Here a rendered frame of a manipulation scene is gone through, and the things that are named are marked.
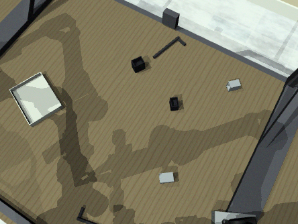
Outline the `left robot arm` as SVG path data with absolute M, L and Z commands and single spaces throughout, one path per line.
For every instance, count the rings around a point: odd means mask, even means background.
M 224 223 L 225 221 L 225 223 Z M 230 220 L 222 220 L 222 224 L 257 224 L 256 217 L 243 217 Z

